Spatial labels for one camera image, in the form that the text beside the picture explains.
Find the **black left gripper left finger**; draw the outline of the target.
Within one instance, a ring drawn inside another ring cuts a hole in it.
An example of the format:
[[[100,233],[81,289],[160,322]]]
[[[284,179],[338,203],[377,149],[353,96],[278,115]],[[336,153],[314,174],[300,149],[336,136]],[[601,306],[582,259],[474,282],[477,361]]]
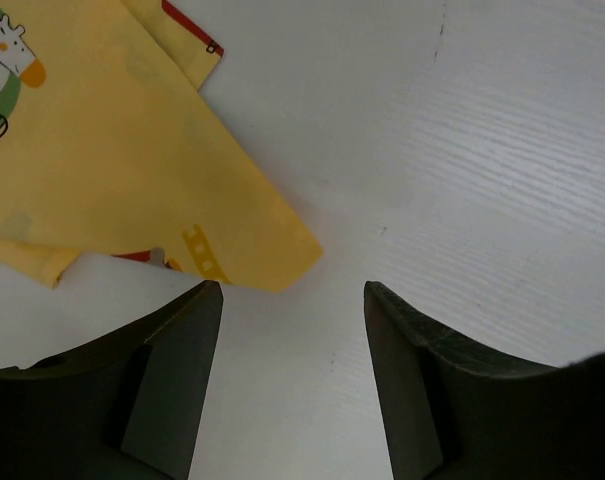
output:
[[[0,369],[0,479],[185,479],[221,323],[219,284],[28,368]]]

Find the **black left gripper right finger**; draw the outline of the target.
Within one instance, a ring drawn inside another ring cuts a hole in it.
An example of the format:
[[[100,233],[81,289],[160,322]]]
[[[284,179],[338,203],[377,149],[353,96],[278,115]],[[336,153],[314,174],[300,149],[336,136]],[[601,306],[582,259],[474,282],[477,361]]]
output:
[[[605,352],[524,360],[373,281],[364,317],[395,478],[605,479]]]

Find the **yellow cartoon print cloth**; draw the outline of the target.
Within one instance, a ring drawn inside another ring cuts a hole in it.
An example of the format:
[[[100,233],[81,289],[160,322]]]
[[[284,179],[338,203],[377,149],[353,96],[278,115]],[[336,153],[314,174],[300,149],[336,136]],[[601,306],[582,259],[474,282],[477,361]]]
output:
[[[0,1],[0,263],[304,275],[321,245],[200,96],[223,53],[170,1]]]

